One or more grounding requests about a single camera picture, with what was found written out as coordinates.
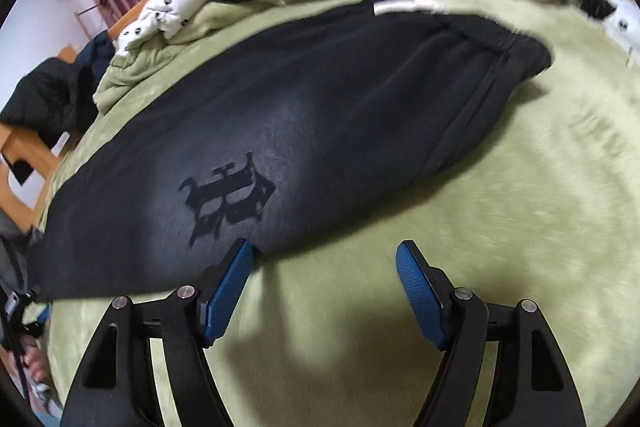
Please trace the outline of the person's left hand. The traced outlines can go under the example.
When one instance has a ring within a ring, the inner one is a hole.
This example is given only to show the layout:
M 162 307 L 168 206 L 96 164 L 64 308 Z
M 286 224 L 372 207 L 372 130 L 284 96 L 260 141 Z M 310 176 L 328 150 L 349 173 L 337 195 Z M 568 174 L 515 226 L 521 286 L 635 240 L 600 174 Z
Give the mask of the person's left hand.
M 29 393 L 33 397 L 35 385 L 52 386 L 50 364 L 47 355 L 40 349 L 35 338 L 23 336 L 21 343 L 24 349 L 22 362 L 25 367 L 25 373 L 32 379 L 32 383 L 29 385 Z

